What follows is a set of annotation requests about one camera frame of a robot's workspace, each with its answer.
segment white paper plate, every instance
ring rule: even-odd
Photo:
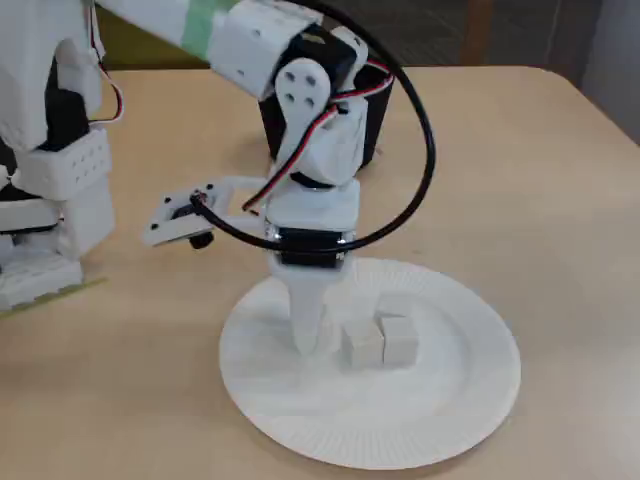
[[[340,328],[325,353],[295,350],[285,287],[268,279],[238,303],[220,340],[224,383],[244,415],[285,447],[368,470],[430,465],[488,437],[511,411],[520,356],[511,332],[477,295],[422,267],[358,259],[327,294],[333,325],[371,318],[381,293],[412,295],[426,312],[420,356],[406,370],[350,371]]]

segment black cable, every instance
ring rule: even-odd
[[[382,62],[387,65],[391,73],[395,75],[396,79],[398,80],[400,85],[402,85],[402,88],[409,97],[411,105],[418,115],[418,120],[420,121],[420,126],[424,133],[424,140],[427,147],[427,159],[425,169],[422,174],[422,179],[420,180],[420,185],[418,186],[418,189],[409,205],[402,211],[402,213],[400,213],[400,215],[398,215],[386,226],[380,228],[379,230],[376,230],[366,237],[329,248],[310,249],[305,247],[294,247],[291,245],[284,247],[277,242],[272,242],[260,237],[256,237],[254,235],[250,235],[246,232],[243,232],[242,230],[235,228],[233,225],[229,225],[222,218],[211,211],[206,205],[204,205],[197,196],[191,197],[191,204],[193,205],[195,213],[204,217],[209,223],[219,228],[223,232],[231,235],[235,239],[240,240],[244,243],[248,243],[249,245],[253,245],[254,247],[276,252],[304,253],[308,255],[351,252],[371,245],[372,243],[375,243],[378,240],[383,239],[387,235],[395,232],[413,216],[418,208],[420,208],[420,205],[422,204],[427,191],[429,190],[429,186],[431,185],[431,180],[433,179],[433,174],[435,172],[436,145],[433,138],[433,131],[429,123],[427,112],[425,111],[424,106],[422,105],[422,102],[420,100],[420,96],[411,83],[411,80],[402,69],[402,65],[400,65],[395,57],[373,35],[371,35],[365,28],[361,27],[355,21],[349,18],[348,15],[345,15],[344,13],[336,10],[333,7],[325,5],[318,0],[289,1],[322,13],[323,15],[332,18],[333,20],[351,30],[354,34],[364,40],[364,42],[368,44],[369,47],[371,47],[375,52],[378,53]]]

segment table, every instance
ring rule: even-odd
[[[504,317],[523,384],[496,434],[441,465],[372,474],[296,456],[256,431],[225,392],[217,342],[234,303],[267,275],[263,254],[222,234],[200,252],[146,248],[140,236],[164,192],[264,173],[257,106],[206,71],[125,72],[127,116],[110,132],[118,228],[84,259],[89,278],[108,281],[0,321],[0,476],[637,477],[637,146],[542,70],[410,75],[436,130],[436,180],[410,224],[361,255],[445,272]],[[423,152],[396,91],[361,175],[361,233],[405,205]]]

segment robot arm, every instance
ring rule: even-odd
[[[353,176],[362,163],[367,102],[349,92],[367,62],[364,42],[345,28],[326,31],[319,25],[321,16],[285,2],[100,3],[206,59],[215,72],[263,103],[277,103],[284,118],[268,179],[220,179],[168,195],[169,201],[163,201],[145,234],[148,243],[184,238],[198,247],[210,243],[203,234],[211,225],[189,207],[194,192],[230,224],[266,231],[269,239],[282,244],[335,247],[354,237],[359,184]],[[46,231],[38,232],[46,240],[35,242],[37,248],[46,250],[49,260],[60,263],[58,273],[64,273],[57,282],[30,284],[26,289],[13,286],[12,294],[0,290],[0,308],[10,308],[80,281],[78,259],[112,230],[113,212],[106,132],[87,120],[100,104],[96,45],[90,34],[92,5],[81,0],[55,4],[21,0],[3,8],[10,11],[0,17],[0,136],[16,153],[18,173],[12,178],[12,188],[30,196],[28,201],[35,202],[32,208],[48,214],[43,214]],[[53,77],[57,78],[52,81],[49,70],[54,57]],[[226,215],[228,200],[240,184],[258,190],[247,207],[258,209],[257,217]],[[4,203],[0,257],[6,261],[2,264],[0,258],[0,264],[6,279],[16,258],[28,257],[33,263],[34,249],[27,247],[34,242],[24,239],[32,239],[31,228],[42,225],[7,228],[11,216],[7,212],[14,212],[15,217],[17,205]],[[19,237],[23,240],[16,243]],[[309,353],[317,344],[324,291],[346,273],[349,258],[344,254],[270,253],[269,263],[290,290],[296,344]],[[30,268],[44,267],[30,264]]]

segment floor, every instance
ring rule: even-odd
[[[468,0],[325,0],[377,34],[407,65],[455,65]],[[557,0],[496,0],[488,63],[543,65]]]

